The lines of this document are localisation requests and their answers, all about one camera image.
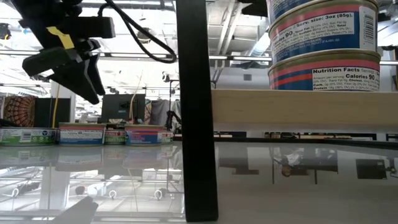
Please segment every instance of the glass surface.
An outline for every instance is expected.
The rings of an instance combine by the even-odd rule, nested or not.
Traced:
[[[98,205],[94,221],[184,222],[182,151],[173,145],[2,146],[0,194],[1,220],[47,221],[70,208],[70,223],[83,223],[93,211],[89,196]]]
[[[396,219],[398,151],[329,144],[216,147],[219,223]]]

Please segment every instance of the wooden shelf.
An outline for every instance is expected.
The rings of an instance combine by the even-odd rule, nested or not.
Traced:
[[[398,93],[212,90],[218,131],[398,133]]]

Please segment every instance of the black cord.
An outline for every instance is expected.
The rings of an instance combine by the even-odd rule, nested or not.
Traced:
[[[132,35],[132,38],[137,42],[139,48],[145,52],[150,58],[154,59],[157,62],[162,62],[162,63],[174,63],[177,60],[177,56],[174,53],[173,49],[171,49],[169,46],[167,46],[165,43],[163,43],[161,40],[153,36],[150,32],[146,31],[144,28],[142,28],[140,25],[138,25],[134,20],[132,20],[125,12],[123,12],[119,6],[117,6],[113,0],[105,0],[106,3],[103,4],[101,7],[99,7],[98,10],[98,16],[102,17],[103,11],[106,7],[111,7],[113,8],[122,18],[124,24],[126,25],[127,29],[129,30],[130,34]],[[171,59],[162,59],[158,58],[152,53],[150,53],[141,42],[139,42],[139,39],[137,35],[134,33],[133,29],[131,28],[130,24],[136,28],[139,32],[143,33],[145,36],[150,38],[150,40],[153,40],[157,45],[161,46],[163,49],[165,49],[170,55],[172,56]]]

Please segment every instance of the metal frame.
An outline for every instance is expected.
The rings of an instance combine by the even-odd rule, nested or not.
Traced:
[[[185,214],[218,219],[213,112],[205,0],[177,0]]]

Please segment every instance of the wooden board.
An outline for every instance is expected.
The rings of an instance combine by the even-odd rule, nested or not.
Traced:
[[[212,90],[217,131],[398,133],[398,93]]]

